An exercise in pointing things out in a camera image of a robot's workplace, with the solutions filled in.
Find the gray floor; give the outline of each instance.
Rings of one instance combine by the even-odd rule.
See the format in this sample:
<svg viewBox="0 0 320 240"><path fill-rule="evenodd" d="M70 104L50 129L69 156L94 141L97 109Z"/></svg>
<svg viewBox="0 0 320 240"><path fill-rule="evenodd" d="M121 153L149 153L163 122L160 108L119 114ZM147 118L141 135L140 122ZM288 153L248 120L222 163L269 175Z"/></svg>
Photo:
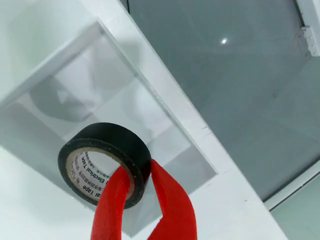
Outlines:
<svg viewBox="0 0 320 240"><path fill-rule="evenodd" d="M294 0L131 0L130 14L262 199L320 154L320 60Z"/></svg>

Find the white wall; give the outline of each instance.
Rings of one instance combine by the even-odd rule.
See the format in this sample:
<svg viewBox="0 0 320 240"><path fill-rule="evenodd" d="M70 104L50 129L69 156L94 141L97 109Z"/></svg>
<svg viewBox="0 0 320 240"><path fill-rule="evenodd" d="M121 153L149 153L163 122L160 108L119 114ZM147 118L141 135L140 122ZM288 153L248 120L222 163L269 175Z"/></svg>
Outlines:
<svg viewBox="0 0 320 240"><path fill-rule="evenodd" d="M90 20L81 5L70 12L72 1L59 2L0 0L0 99ZM37 32L39 25L43 28ZM57 31L56 38L46 39L48 26ZM90 239L93 217L92 210L0 146L0 239Z"/></svg>
<svg viewBox="0 0 320 240"><path fill-rule="evenodd" d="M90 239L94 212L0 147L3 240Z"/></svg>

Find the tape roll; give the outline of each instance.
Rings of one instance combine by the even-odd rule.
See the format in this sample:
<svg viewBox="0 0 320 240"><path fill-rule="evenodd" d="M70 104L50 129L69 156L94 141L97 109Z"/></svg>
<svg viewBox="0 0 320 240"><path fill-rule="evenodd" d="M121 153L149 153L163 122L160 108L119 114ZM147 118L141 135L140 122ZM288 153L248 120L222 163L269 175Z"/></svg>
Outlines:
<svg viewBox="0 0 320 240"><path fill-rule="evenodd" d="M124 208L142 198L151 172L151 155L144 142L123 126L99 122L82 129L60 150L58 166L69 187L97 205L112 173L122 166L130 189Z"/></svg>

